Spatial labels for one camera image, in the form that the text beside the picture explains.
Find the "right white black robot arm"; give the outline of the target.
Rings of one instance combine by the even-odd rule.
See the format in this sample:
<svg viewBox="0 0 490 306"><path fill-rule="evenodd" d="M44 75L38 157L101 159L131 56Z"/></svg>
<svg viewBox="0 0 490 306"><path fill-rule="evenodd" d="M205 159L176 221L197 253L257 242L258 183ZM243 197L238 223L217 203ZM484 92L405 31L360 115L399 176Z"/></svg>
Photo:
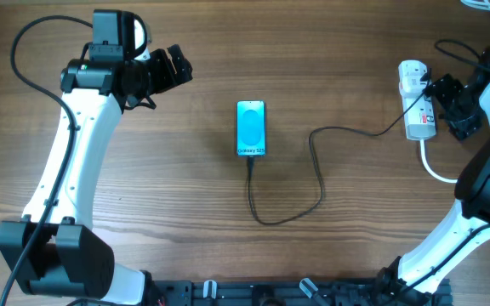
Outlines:
<svg viewBox="0 0 490 306"><path fill-rule="evenodd" d="M474 82L465 87L490 126L490 48L475 63ZM455 202L446 217L412 251L379 271L371 298L387 305L425 305L444 277L490 240L490 138L456 182Z"/></svg>

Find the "turquoise screen Galaxy smartphone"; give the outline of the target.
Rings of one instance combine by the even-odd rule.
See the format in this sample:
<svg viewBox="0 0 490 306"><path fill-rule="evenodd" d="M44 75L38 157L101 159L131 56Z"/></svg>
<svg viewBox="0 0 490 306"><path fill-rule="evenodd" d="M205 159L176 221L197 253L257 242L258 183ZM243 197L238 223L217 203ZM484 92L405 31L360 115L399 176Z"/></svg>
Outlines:
<svg viewBox="0 0 490 306"><path fill-rule="evenodd" d="M265 102L242 100L236 103L236 154L238 156L264 156Z"/></svg>

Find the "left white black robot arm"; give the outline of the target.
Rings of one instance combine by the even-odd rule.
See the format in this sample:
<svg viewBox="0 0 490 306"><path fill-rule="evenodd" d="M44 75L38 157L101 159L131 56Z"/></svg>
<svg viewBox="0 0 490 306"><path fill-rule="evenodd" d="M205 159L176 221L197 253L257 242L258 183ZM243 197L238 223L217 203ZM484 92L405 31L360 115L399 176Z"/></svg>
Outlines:
<svg viewBox="0 0 490 306"><path fill-rule="evenodd" d="M123 113L154 109L154 95L192 79L191 63L178 45L150 50L137 14L97 9L89 27L92 39L61 73L60 121L39 185L19 220L0 224L7 283L72 304L164 305L151 275L117 263L93 232L93 201Z"/></svg>

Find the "white power strip socket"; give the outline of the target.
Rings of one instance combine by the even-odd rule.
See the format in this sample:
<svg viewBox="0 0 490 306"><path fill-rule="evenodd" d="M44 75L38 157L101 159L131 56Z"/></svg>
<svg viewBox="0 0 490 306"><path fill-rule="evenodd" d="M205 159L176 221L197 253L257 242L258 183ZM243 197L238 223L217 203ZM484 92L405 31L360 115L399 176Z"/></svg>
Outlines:
<svg viewBox="0 0 490 306"><path fill-rule="evenodd" d="M430 85L427 66L415 59L404 60L398 66L398 75L407 139L420 141L434 137L434 108L431 98L424 92Z"/></svg>

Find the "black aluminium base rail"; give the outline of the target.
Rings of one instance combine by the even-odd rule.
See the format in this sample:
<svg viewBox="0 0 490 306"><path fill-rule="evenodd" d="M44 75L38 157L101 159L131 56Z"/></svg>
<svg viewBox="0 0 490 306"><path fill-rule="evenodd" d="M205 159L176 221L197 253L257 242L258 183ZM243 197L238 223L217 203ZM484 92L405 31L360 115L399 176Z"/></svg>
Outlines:
<svg viewBox="0 0 490 306"><path fill-rule="evenodd" d="M373 296L372 279L313 282L314 293L306 293L297 281L271 282L192 282L157 280L148 304L154 306L360 306L403 305L402 297L393 301L391 293Z"/></svg>

